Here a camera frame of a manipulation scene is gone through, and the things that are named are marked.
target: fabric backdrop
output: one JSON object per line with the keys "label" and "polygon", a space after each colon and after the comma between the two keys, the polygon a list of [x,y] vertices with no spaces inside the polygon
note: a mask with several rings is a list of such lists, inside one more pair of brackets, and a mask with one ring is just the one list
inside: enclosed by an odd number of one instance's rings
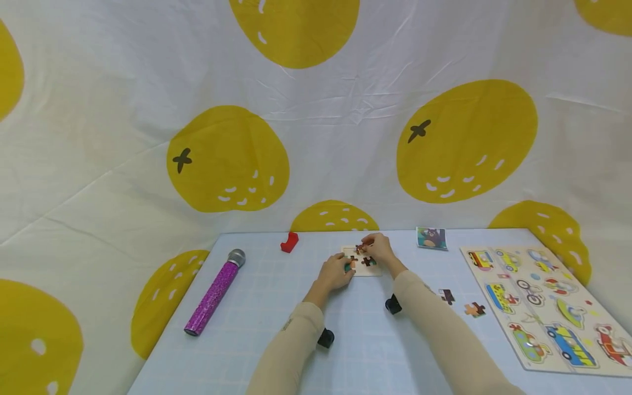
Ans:
{"label": "fabric backdrop", "polygon": [[630,4],[0,2],[0,392],[124,393],[222,232],[527,227],[632,330]]}

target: red toy piece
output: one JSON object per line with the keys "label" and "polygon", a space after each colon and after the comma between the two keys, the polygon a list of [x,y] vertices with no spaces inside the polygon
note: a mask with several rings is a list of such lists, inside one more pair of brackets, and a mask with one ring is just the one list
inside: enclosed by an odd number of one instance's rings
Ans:
{"label": "red toy piece", "polygon": [[288,240],[285,243],[281,243],[281,251],[291,253],[297,243],[298,234],[290,232],[288,233]]}

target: purple microphone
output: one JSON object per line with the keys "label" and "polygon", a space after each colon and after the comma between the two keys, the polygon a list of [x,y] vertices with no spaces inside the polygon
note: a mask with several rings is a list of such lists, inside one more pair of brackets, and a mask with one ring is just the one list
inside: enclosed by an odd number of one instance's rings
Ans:
{"label": "purple microphone", "polygon": [[191,336],[199,336],[204,330],[210,316],[213,315],[215,309],[222,301],[224,294],[231,286],[231,283],[237,276],[239,268],[246,263],[246,253],[239,248],[228,254],[228,261],[222,266],[222,270],[217,273],[215,281],[210,285],[206,295],[193,312],[191,319],[186,323],[185,332]]}

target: beige sleeve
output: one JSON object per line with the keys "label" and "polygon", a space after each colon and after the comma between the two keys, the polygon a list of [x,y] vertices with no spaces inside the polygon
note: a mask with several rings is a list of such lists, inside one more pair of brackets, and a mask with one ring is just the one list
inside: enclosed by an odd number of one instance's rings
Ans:
{"label": "beige sleeve", "polygon": [[303,366],[325,329],[322,311],[300,303],[266,347],[252,374],[246,395],[295,395]]}
{"label": "beige sleeve", "polygon": [[393,284],[403,311],[425,336],[455,395],[524,395],[509,383],[465,321],[411,271]]}

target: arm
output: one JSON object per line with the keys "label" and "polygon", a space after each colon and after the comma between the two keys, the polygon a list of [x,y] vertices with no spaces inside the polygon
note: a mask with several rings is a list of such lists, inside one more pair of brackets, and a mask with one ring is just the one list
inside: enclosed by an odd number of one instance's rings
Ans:
{"label": "arm", "polygon": [[509,383],[461,317],[395,257],[386,236],[367,238],[363,243],[373,242],[365,248],[367,253],[388,268],[395,280],[393,291],[399,304],[425,336],[455,394],[524,394]]}
{"label": "arm", "polygon": [[294,395],[298,392],[305,361],[325,329],[322,311],[329,293],[347,285],[355,274],[355,270],[344,273],[347,263],[349,260],[340,253],[323,264],[305,299],[266,347],[246,395]]}

